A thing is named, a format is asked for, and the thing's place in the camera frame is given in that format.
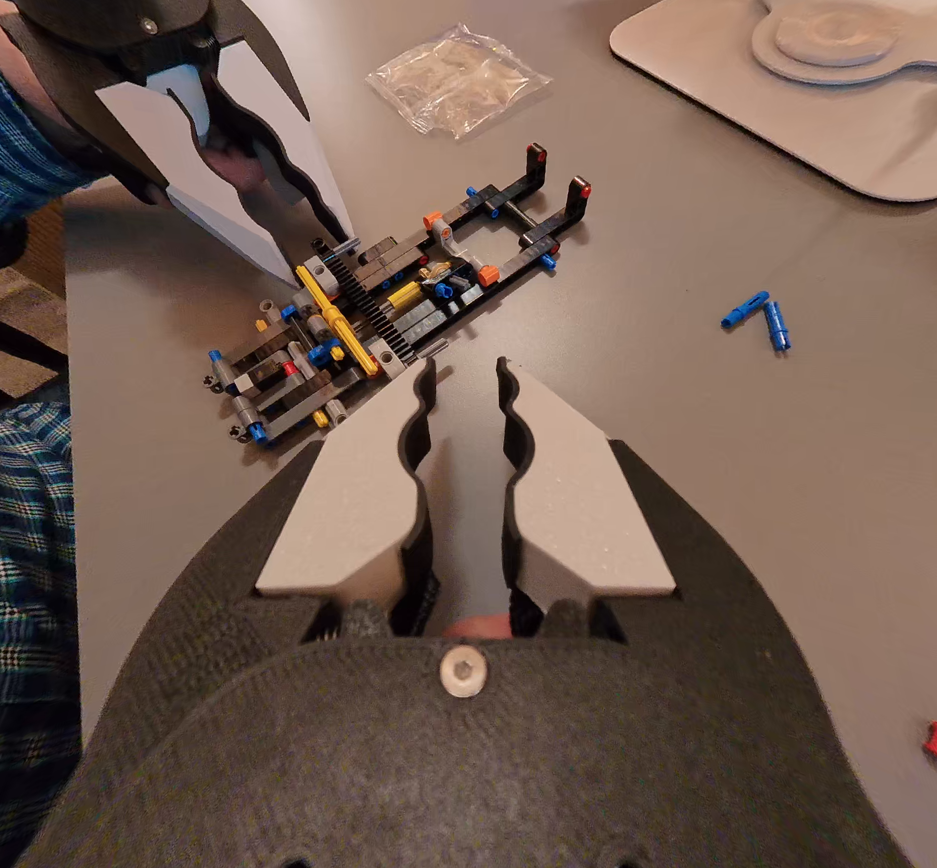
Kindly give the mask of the black lego vehicle chassis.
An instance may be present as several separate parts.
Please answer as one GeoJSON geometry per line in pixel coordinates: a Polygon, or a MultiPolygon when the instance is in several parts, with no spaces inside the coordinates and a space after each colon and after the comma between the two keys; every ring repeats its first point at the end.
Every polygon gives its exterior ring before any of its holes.
{"type": "Polygon", "coordinates": [[[553,273],[561,236],[585,217],[592,184],[571,179],[564,206],[537,219],[522,204],[546,178],[531,143],[525,171],[423,218],[407,238],[330,246],[314,240],[299,288],[264,300],[241,346],[209,353],[204,387],[228,402],[228,435],[267,448],[300,429],[326,431],[354,406],[447,346],[445,334],[530,272],[553,273]]]}

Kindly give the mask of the blue plaid clothing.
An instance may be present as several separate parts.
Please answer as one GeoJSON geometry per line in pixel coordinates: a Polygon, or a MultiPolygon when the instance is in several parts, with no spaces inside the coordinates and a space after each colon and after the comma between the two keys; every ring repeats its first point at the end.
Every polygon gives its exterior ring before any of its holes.
{"type": "Polygon", "coordinates": [[[1,864],[30,845],[81,757],[67,399],[1,417],[1,864]]]}

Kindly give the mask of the white monitor stand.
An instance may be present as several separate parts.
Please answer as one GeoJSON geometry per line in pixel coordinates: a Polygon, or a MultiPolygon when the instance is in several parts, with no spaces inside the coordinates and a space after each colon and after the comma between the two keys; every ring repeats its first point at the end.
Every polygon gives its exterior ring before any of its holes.
{"type": "Polygon", "coordinates": [[[936,0],[661,0],[610,48],[854,192],[936,198],[936,0]]]}

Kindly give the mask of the clear plastic bag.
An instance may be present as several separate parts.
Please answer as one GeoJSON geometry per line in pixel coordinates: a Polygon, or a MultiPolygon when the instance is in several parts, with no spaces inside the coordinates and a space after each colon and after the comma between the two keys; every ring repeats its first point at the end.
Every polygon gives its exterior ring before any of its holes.
{"type": "Polygon", "coordinates": [[[455,140],[548,89],[552,78],[459,22],[369,73],[366,83],[421,135],[455,140]]]}

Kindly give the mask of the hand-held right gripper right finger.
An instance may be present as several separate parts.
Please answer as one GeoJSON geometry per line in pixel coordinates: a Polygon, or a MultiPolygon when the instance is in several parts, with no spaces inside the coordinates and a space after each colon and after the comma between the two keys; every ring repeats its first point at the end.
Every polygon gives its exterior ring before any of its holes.
{"type": "Polygon", "coordinates": [[[669,596],[675,581],[605,432],[517,362],[497,361],[502,569],[526,597],[669,596]]]}

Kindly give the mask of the person's left hand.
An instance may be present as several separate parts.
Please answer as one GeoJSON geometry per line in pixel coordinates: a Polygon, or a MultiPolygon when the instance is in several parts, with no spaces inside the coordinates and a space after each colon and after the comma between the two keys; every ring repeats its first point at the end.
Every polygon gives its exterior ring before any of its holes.
{"type": "Polygon", "coordinates": [[[205,163],[233,187],[238,195],[258,191],[267,176],[259,157],[247,155],[236,145],[215,148],[209,144],[201,150],[205,163]]]}

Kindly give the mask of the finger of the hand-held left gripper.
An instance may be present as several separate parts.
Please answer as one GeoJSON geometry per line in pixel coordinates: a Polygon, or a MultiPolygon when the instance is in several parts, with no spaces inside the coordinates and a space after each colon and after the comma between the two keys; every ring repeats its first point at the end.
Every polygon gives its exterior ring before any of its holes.
{"type": "Polygon", "coordinates": [[[223,112],[250,137],[275,189],[291,203],[306,201],[336,243],[351,241],[352,223],[314,126],[247,42],[221,48],[215,82],[223,112]]]}
{"type": "Polygon", "coordinates": [[[244,209],[235,189],[197,150],[192,125],[168,94],[124,82],[98,96],[166,180],[170,203],[248,263],[295,286],[293,270],[271,234],[244,209]]]}

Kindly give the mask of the dark chair frame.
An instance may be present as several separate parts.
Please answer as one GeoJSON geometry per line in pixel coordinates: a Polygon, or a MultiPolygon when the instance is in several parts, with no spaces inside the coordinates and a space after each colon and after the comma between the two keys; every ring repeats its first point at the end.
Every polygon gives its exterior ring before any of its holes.
{"type": "Polygon", "coordinates": [[[2,404],[67,375],[64,215],[60,201],[2,225],[2,404]]]}

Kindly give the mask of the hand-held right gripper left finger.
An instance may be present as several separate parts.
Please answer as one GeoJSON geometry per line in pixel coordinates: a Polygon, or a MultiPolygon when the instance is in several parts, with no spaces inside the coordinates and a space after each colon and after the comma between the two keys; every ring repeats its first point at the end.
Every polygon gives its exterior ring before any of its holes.
{"type": "Polygon", "coordinates": [[[405,595],[425,570],[416,469],[436,387],[435,360],[419,359],[332,431],[257,579],[260,595],[405,595]]]}

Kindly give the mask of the person's left forearm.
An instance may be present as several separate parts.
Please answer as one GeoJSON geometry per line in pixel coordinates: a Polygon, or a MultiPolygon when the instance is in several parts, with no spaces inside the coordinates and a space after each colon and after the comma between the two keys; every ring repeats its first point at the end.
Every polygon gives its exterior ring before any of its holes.
{"type": "Polygon", "coordinates": [[[1,223],[25,219],[54,200],[89,187],[103,173],[66,159],[30,119],[1,78],[1,223]]]}

